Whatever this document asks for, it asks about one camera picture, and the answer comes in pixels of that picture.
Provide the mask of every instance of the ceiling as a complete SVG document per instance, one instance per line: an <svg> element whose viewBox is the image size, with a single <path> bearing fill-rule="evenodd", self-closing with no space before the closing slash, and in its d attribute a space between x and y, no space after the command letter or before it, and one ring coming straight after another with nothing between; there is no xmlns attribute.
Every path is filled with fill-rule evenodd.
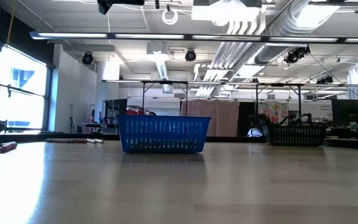
<svg viewBox="0 0 358 224"><path fill-rule="evenodd" d="M54 0L18 0L16 16L35 30L42 32L154 32L154 33L188 33L188 34L223 34L228 26L218 27L209 21L192 21L191 16L179 14L179 20L174 25L163 23L161 14L163 11L143 11L139 7L127 9L125 6L114 5L108 17L101 15L96 4L84 4L81 2L64 2ZM276 6L267 10L266 20L273 18L278 11L288 3L289 0L276 0ZM11 11L12 0L0 0L0 6ZM154 6L145 5L145 10L155 9ZM182 10L191 10L191 7L180 7ZM340 11L351 11L349 13L337 12L328 19L326 23L317 28L312 35L316 36L358 36L358 14L354 9L340 9ZM155 63L146 59L145 40L71 40L70 46L65 45L68 51L76 49L77 55L83 55L80 47L85 45L114 45L125 63L121 65L121 73L125 78L136 77L137 74L150 74L155 70ZM194 62L184 60L187 48L195 49L197 53L196 62L211 61L220 45L220 42L185 42L168 41L169 50L174 52L171 60L166 62L168 70L193 71ZM342 82L346 81L347 69L358 62L358 45L310 45L315 58L307 56L300 63L293 65L290 69L283 68L279 58L273 63L275 66L266 67L259 77L261 82L282 82L288 80L300 82L307 81L311 75L324 72L325 69L333 68L334 75ZM98 60L108 59L108 52L94 52Z"/></svg>

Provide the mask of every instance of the computer monitor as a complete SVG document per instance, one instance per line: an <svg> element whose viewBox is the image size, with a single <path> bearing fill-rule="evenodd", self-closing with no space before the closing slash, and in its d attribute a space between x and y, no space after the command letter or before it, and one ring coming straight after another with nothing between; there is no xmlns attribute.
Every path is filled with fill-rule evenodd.
<svg viewBox="0 0 358 224"><path fill-rule="evenodd" d="M358 100L331 100L334 122L358 124Z"/></svg>

